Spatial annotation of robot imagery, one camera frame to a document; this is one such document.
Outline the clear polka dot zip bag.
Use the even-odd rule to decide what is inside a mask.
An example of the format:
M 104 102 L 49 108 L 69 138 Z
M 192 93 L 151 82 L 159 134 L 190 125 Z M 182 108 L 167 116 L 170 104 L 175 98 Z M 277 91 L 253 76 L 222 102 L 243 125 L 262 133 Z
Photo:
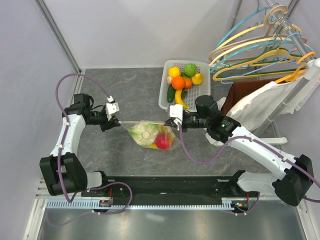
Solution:
M 174 131 L 163 121 L 122 121 L 120 124 L 143 148 L 169 151 L 180 145 Z

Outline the red apple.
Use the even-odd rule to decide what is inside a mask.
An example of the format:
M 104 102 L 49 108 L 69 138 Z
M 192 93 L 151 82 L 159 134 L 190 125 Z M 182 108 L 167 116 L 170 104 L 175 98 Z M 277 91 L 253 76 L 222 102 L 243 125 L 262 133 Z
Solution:
M 157 135 L 154 143 L 158 149 L 168 150 L 172 145 L 172 139 L 170 135 L 161 133 Z

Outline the white cauliflower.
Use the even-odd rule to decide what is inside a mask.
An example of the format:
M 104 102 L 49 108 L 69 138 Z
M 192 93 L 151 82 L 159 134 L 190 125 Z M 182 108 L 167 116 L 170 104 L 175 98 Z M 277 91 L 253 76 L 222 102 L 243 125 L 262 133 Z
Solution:
M 158 125 L 148 122 L 140 122 L 127 129 L 133 140 L 140 146 L 147 148 L 159 133 Z

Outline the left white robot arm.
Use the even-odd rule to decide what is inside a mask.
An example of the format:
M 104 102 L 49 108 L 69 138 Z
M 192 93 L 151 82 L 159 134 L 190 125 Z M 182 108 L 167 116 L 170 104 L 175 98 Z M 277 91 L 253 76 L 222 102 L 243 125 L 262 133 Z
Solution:
M 39 167 L 51 196 L 73 194 L 91 189 L 99 197 L 106 196 L 110 185 L 101 171 L 87 172 L 77 157 L 81 134 L 86 126 L 100 126 L 102 132 L 119 127 L 115 113 L 120 110 L 112 96 L 100 111 L 94 110 L 94 99 L 84 93 L 74 95 L 74 103 L 62 113 L 62 128 L 57 143 Z

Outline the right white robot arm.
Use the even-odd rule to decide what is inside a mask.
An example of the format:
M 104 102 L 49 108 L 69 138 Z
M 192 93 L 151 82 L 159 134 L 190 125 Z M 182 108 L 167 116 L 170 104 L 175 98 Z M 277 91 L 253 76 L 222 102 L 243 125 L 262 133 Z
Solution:
M 229 184 L 229 191 L 235 197 L 245 192 L 259 192 L 275 195 L 291 206 L 298 206 L 307 199 L 307 192 L 313 184 L 320 184 L 314 177 L 309 157 L 286 153 L 255 136 L 238 121 L 221 114 L 217 102 L 210 95 L 201 95 L 195 100 L 196 111 L 184 109 L 182 104 L 167 108 L 169 119 L 165 125 L 176 128 L 180 134 L 188 129 L 205 129 L 214 140 L 225 147 L 232 147 L 251 157 L 269 173 L 252 173 L 240 170 L 235 181 Z

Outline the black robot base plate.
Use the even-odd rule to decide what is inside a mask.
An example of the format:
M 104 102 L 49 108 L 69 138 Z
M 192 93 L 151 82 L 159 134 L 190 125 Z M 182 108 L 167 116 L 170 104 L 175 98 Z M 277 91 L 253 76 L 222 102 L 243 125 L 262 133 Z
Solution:
M 135 204 L 219 204 L 222 198 L 253 199 L 232 176 L 104 176 L 102 185 L 127 184 Z

